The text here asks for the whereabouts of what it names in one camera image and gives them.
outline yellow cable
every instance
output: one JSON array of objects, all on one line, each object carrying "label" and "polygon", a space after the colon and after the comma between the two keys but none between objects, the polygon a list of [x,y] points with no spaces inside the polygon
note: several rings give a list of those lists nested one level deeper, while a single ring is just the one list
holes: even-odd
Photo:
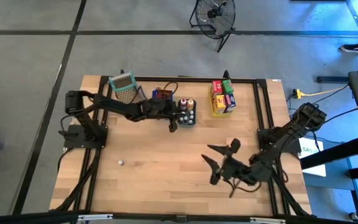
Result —
[{"label": "yellow cable", "polygon": [[322,91],[322,92],[319,92],[319,93],[312,93],[312,94],[305,94],[305,93],[300,92],[300,95],[301,96],[316,96],[316,95],[330,93],[332,91],[340,90],[341,88],[343,88],[343,87],[336,88],[336,89],[333,89],[333,90],[328,90],[328,91]]}]

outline small bottle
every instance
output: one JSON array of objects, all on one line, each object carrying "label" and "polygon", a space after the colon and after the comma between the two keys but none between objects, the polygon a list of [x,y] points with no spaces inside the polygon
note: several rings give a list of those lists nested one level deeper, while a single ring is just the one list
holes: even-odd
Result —
[{"label": "small bottle", "polygon": [[192,99],[189,99],[187,101],[187,110],[191,111],[193,110],[193,107],[194,107],[194,101]]},{"label": "small bottle", "polygon": [[180,109],[185,110],[186,109],[186,99],[180,100]]}]

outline fan stand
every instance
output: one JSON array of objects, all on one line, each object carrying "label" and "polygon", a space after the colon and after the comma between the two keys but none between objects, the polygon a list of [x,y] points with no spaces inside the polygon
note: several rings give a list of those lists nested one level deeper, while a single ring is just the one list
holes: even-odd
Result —
[{"label": "fan stand", "polygon": [[[196,11],[196,9],[197,9],[197,5],[198,5],[198,2],[199,2],[200,0],[196,0],[196,5],[195,5],[195,7],[194,7],[194,9],[193,9],[193,12],[191,13],[191,16],[190,16],[190,19],[189,19],[189,23],[190,23],[190,26],[191,26],[191,28],[193,28],[193,27],[201,27],[201,26],[210,26],[210,25],[194,25],[194,24],[192,24],[191,23],[191,19],[193,18],[193,15],[194,15],[194,13],[195,13],[195,11]],[[226,34],[226,38],[222,38],[222,40],[221,40],[221,43],[219,44],[219,47],[218,47],[218,50],[216,51],[217,53],[219,53],[221,50],[222,50],[222,47],[223,47],[223,45],[226,43],[226,41],[228,40],[228,38],[230,37],[230,34],[235,30],[236,28],[230,28],[230,30],[229,30],[229,33],[227,33]]]}]

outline cardboard box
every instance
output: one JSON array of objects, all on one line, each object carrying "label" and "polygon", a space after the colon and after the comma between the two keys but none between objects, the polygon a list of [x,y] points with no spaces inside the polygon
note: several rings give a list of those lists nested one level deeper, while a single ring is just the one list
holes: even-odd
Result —
[{"label": "cardboard box", "polygon": [[231,80],[223,80],[222,86],[223,86],[224,94],[230,94],[234,92],[233,85],[231,84]]},{"label": "cardboard box", "polygon": [[223,89],[222,89],[222,82],[217,80],[217,81],[212,81],[212,85],[211,85],[211,99],[214,99],[215,96],[221,95],[223,93]]},{"label": "cardboard box", "polygon": [[212,107],[214,113],[224,113],[224,111],[226,110],[226,104],[224,103],[224,95],[216,96],[213,101]]},{"label": "cardboard box", "polygon": [[226,104],[225,113],[232,113],[234,108],[236,107],[236,101],[234,99],[233,93],[224,95],[224,102]]}]

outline fan grille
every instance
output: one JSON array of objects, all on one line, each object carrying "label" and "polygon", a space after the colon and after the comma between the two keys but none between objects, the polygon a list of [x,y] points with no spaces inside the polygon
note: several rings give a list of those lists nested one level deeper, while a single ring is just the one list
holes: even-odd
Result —
[{"label": "fan grille", "polygon": [[234,0],[199,0],[197,3],[196,21],[198,27],[209,38],[224,38],[232,29],[235,19],[236,4]]}]

